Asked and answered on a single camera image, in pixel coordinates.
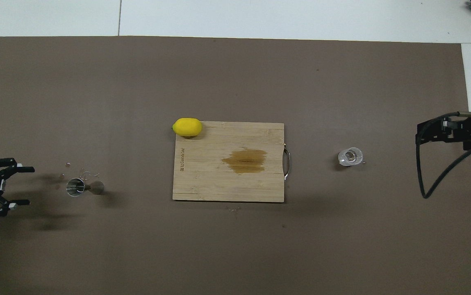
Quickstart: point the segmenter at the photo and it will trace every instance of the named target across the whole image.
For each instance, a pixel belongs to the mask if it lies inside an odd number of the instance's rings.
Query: metal handle
[[[288,170],[284,174],[284,181],[286,181],[286,177],[288,177],[288,173],[290,172],[290,152],[286,149],[286,143],[284,144],[284,153],[286,153],[286,158],[288,159]]]

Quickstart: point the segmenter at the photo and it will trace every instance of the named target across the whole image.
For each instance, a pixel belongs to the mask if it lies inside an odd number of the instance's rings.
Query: brown tabletop
[[[471,159],[423,200],[414,157],[466,109],[458,44],[0,37],[0,157],[36,169],[0,294],[471,294]],[[172,200],[180,117],[284,123],[285,203]],[[461,153],[424,145],[426,186]],[[81,171],[106,194],[68,196]]]

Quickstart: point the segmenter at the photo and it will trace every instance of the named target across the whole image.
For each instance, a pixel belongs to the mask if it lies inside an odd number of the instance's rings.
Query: wooden cutting board
[[[175,138],[174,200],[284,202],[283,123],[202,124]]]

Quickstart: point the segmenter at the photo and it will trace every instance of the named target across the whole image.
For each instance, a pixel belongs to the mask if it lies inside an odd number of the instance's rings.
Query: yellow lemon
[[[197,136],[201,133],[201,121],[196,118],[181,118],[177,120],[172,129],[179,136]]]

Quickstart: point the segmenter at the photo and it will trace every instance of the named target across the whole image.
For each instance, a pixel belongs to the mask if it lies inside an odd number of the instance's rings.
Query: jigger
[[[85,191],[89,191],[94,195],[100,195],[104,191],[104,184],[101,181],[85,184],[82,179],[71,179],[66,185],[66,191],[72,197],[78,197]]]

